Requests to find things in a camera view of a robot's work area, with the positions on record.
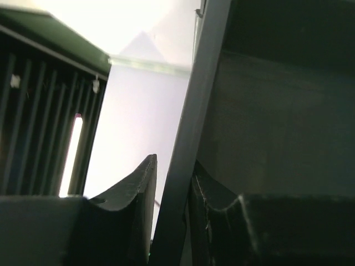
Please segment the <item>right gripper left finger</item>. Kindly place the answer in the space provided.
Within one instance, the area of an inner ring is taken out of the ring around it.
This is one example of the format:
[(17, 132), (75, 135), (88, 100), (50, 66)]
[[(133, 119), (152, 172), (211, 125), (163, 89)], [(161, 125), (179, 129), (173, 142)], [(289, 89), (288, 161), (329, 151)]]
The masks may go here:
[(2, 265), (147, 265), (157, 156), (94, 198), (1, 197)]

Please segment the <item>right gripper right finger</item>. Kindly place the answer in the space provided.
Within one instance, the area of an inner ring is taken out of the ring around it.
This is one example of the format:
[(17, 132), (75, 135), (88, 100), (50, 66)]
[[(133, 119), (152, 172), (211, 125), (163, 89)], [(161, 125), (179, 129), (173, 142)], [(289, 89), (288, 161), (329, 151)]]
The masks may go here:
[(196, 163), (193, 265), (353, 265), (354, 198), (236, 195)]

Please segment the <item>grey storage crate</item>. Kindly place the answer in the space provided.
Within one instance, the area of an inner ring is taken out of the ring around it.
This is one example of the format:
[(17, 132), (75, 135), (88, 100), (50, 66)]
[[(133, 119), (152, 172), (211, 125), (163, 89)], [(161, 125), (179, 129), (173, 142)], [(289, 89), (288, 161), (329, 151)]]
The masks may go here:
[(354, 2), (202, 1), (196, 19), (150, 265), (182, 265), (196, 163), (236, 195), (354, 198)]

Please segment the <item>dark grey ribbed bin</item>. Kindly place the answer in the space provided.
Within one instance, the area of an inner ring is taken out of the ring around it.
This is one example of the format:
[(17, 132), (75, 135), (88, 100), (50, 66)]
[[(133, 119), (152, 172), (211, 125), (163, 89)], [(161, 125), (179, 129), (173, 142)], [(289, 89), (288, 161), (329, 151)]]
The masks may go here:
[(109, 57), (43, 12), (1, 8), (1, 194), (81, 194)]

